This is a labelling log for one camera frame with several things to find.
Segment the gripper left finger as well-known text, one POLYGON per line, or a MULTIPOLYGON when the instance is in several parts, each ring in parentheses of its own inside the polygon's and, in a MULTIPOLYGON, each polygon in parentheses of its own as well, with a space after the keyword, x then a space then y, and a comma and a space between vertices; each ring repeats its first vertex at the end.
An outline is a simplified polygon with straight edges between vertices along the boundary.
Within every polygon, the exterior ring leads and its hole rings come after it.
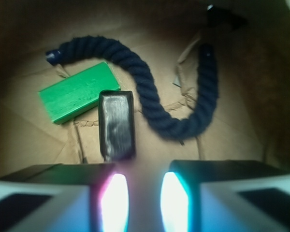
POLYGON ((0 232, 125 232, 129 192, 112 163, 33 165, 0 177, 0 232))

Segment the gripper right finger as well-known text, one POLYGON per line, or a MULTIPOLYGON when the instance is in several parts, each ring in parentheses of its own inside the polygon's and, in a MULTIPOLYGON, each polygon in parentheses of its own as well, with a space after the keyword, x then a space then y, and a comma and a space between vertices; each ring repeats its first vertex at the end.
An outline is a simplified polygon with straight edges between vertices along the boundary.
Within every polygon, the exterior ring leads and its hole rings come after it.
POLYGON ((290 232, 290 172, 254 160, 173 160, 160 210, 167 232, 290 232))

